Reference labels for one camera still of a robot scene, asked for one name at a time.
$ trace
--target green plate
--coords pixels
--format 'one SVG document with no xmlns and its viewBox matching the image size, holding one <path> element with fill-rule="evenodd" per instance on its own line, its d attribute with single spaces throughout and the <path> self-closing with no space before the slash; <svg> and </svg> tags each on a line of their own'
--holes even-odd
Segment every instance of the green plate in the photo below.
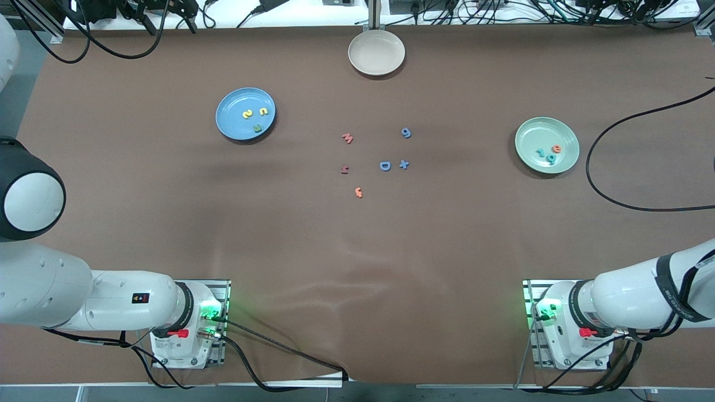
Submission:
<svg viewBox="0 0 715 402">
<path fill-rule="evenodd" d="M 571 169 L 578 160 L 580 148 L 576 134 L 568 126 L 550 117 L 526 120 L 516 131 L 516 153 L 521 160 L 537 172 L 556 174 Z M 561 146 L 561 152 L 552 150 Z M 549 162 L 553 155 L 553 164 Z"/>
</svg>

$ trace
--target red clip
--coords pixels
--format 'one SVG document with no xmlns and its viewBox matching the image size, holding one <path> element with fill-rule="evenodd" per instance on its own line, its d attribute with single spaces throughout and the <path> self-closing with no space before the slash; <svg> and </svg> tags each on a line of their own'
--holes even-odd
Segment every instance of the red clip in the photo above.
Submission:
<svg viewBox="0 0 715 402">
<path fill-rule="evenodd" d="M 179 338 L 188 338 L 189 337 L 189 330 L 187 329 L 182 329 L 182 330 L 171 330 L 167 332 L 169 335 L 177 335 Z"/>
<path fill-rule="evenodd" d="M 597 334 L 598 331 L 591 330 L 589 328 L 579 328 L 578 329 L 578 334 L 583 336 L 584 338 L 588 338 L 591 335 Z"/>
</svg>

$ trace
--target gray floor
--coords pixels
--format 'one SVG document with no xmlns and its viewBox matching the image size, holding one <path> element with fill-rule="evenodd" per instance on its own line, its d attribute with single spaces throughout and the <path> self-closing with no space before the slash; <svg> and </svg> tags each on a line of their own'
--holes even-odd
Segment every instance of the gray floor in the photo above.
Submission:
<svg viewBox="0 0 715 402">
<path fill-rule="evenodd" d="M 46 41 L 49 35 L 43 36 Z M 45 59 L 44 50 L 27 31 L 19 31 L 21 54 L 15 75 L 0 92 L 0 135 L 15 136 L 24 116 L 27 102 L 37 74 Z M 2 387 L 0 402 L 72 402 L 76 387 Z M 152 386 L 91 387 L 87 402 L 196 402 L 196 401 L 251 401 L 251 402 L 322 402 L 325 389 L 309 389 L 290 393 L 266 393 L 255 387 L 201 387 L 189 391 L 162 390 Z M 529 394 L 523 391 L 497 389 L 444 389 L 416 388 L 410 385 L 346 383 L 343 388 L 331 389 L 328 400 L 332 402 L 541 402 L 566 401 L 573 396 L 550 396 Z M 625 390 L 599 396 L 578 397 L 583 402 L 637 402 L 638 399 Z M 715 391 L 660 390 L 655 401 L 715 401 Z"/>
</svg>

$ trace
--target blue plate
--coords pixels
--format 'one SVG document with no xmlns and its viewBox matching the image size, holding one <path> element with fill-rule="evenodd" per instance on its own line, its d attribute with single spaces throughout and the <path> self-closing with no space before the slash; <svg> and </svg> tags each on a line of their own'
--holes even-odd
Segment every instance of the blue plate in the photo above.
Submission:
<svg viewBox="0 0 715 402">
<path fill-rule="evenodd" d="M 260 110 L 268 113 L 261 116 Z M 247 119 L 244 112 L 252 114 Z M 216 125 L 226 137 L 245 141 L 254 139 L 268 130 L 275 119 L 275 102 L 266 91 L 258 88 L 236 89 L 219 103 Z"/>
</svg>

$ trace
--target plate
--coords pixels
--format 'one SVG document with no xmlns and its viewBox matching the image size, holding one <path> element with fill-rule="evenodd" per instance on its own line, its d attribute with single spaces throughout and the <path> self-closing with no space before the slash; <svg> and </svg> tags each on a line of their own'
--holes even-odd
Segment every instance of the plate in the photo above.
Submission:
<svg viewBox="0 0 715 402">
<path fill-rule="evenodd" d="M 267 114 L 260 114 L 265 108 Z M 247 119 L 243 113 L 250 110 Z M 236 89 L 219 103 L 216 125 L 226 137 L 245 141 L 264 134 L 275 120 L 275 102 L 266 91 L 258 88 Z"/>
<path fill-rule="evenodd" d="M 516 131 L 516 153 L 531 169 L 542 173 L 562 173 L 576 164 L 581 152 L 578 139 L 566 124 L 550 117 L 534 117 L 526 120 Z M 561 146 L 561 152 L 553 146 Z M 553 165 L 549 155 L 555 158 Z"/>
<path fill-rule="evenodd" d="M 357 35 L 347 48 L 350 63 L 367 75 L 385 75 L 405 60 L 405 45 L 392 32 L 371 29 Z"/>
</svg>

